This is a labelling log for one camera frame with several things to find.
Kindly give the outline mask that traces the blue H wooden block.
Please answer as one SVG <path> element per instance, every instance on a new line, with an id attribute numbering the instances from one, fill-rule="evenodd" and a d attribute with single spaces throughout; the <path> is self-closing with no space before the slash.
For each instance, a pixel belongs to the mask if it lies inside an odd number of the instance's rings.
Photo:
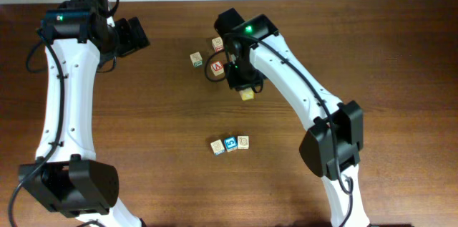
<path id="1" fill-rule="evenodd" d="M 219 154 L 225 152 L 225 146 L 224 146 L 222 140 L 213 141 L 213 142 L 211 142 L 210 146 L 212 148 L 212 151 L 213 151 L 214 155 L 219 155 Z"/>

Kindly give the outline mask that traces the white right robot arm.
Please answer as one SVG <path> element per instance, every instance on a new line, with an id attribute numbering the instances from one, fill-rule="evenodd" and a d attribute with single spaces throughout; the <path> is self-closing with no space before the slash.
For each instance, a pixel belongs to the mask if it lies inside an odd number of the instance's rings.
<path id="1" fill-rule="evenodd" d="M 342 103 L 314 79 L 266 15 L 246 21 L 229 9 L 214 27 L 224 42 L 229 87 L 260 92 L 268 80 L 297 114 L 306 131 L 299 154 L 323 182 L 332 226 L 369 226 L 358 182 L 364 146 L 361 107 Z"/>

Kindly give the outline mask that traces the wooden K cow block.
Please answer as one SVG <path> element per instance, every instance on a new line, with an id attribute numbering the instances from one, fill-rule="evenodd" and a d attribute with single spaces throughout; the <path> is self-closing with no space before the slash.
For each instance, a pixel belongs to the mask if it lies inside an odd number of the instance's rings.
<path id="1" fill-rule="evenodd" d="M 242 101 L 251 100 L 254 98 L 254 91 L 252 89 L 245 89 L 239 91 Z"/>

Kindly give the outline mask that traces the green V wooden block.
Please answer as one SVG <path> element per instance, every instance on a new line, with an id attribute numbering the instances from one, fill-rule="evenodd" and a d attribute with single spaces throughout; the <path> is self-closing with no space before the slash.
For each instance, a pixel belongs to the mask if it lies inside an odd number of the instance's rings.
<path id="1" fill-rule="evenodd" d="M 199 52 L 192 53 L 190 55 L 190 60 L 194 67 L 199 67 L 203 64 L 203 58 Z"/>

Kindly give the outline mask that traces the red E wooden block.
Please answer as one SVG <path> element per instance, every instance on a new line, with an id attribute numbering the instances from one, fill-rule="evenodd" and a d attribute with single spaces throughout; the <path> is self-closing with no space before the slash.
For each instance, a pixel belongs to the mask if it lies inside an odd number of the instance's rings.
<path id="1" fill-rule="evenodd" d="M 224 44 L 223 44 L 223 39 L 221 37 L 216 37 L 211 40 L 212 47 L 215 52 L 219 52 L 224 50 Z"/>

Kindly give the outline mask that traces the blue I wooden block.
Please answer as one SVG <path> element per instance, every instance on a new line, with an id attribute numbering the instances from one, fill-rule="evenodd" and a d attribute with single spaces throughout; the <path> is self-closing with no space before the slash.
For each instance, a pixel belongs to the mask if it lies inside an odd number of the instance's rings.
<path id="1" fill-rule="evenodd" d="M 250 146 L 250 142 L 249 142 L 248 136 L 238 136 L 238 149 L 247 150 L 249 146 Z"/>

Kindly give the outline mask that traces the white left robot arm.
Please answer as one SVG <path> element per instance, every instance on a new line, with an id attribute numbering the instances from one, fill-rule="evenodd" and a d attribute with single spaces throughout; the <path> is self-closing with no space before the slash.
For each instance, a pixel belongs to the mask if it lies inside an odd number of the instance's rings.
<path id="1" fill-rule="evenodd" d="M 20 187 L 85 226 L 144 226 L 119 197 L 116 168 L 96 160 L 92 138 L 97 70 L 149 46 L 139 19 L 68 6 L 48 10 L 37 33 L 47 56 L 47 106 L 35 161 L 19 166 Z"/>

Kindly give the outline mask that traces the blue 5 wooden block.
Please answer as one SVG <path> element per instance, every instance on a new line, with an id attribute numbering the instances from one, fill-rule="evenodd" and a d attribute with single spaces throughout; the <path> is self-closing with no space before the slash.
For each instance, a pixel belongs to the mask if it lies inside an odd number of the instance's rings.
<path id="1" fill-rule="evenodd" d="M 226 138 L 223 142 L 228 153 L 238 149 L 238 140 L 236 137 Z"/>

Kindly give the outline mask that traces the red A wooden block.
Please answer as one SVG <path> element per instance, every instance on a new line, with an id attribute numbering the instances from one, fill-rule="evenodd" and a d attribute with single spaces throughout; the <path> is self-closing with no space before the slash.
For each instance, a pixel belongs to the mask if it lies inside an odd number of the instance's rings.
<path id="1" fill-rule="evenodd" d="M 210 63 L 210 68 L 211 68 L 212 73 L 215 76 L 221 75 L 221 74 L 223 74 L 225 72 L 223 63 L 221 61 L 211 62 Z"/>

